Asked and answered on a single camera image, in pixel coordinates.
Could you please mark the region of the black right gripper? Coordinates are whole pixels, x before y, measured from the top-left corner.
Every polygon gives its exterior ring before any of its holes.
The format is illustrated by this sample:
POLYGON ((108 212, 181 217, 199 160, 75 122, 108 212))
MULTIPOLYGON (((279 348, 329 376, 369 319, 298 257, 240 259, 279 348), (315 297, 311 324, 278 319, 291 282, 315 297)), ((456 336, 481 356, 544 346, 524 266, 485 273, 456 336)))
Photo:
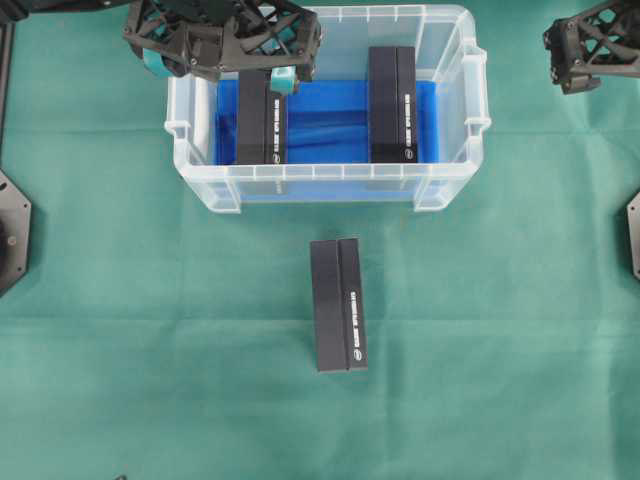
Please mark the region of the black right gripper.
POLYGON ((565 95, 589 92, 603 76, 639 77, 639 3, 605 1, 554 20, 543 34, 550 77, 565 95))

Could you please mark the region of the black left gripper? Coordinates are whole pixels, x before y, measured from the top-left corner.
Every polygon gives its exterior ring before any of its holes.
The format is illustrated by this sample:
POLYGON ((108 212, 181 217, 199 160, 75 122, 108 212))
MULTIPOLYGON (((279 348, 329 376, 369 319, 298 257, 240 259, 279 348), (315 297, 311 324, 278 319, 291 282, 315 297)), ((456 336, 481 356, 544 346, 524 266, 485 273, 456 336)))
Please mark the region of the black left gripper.
POLYGON ((313 78, 321 44, 317 14, 291 1, 134 1, 123 37, 159 78, 271 72, 278 95, 313 78))

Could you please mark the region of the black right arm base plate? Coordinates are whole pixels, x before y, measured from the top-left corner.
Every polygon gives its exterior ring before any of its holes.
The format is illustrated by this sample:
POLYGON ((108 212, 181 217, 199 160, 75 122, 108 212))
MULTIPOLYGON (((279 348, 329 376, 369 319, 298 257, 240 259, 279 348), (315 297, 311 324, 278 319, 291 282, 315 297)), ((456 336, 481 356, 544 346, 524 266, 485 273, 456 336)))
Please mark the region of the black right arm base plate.
POLYGON ((626 207, 633 275, 640 280, 640 192, 626 207))

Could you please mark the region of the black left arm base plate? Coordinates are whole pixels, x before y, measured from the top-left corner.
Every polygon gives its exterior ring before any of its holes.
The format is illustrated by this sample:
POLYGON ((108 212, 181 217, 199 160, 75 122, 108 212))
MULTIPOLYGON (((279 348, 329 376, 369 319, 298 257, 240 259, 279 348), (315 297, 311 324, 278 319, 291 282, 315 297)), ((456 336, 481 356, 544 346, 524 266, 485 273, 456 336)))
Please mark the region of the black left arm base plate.
POLYGON ((1 295, 26 273, 32 205, 30 200, 1 172, 1 295))

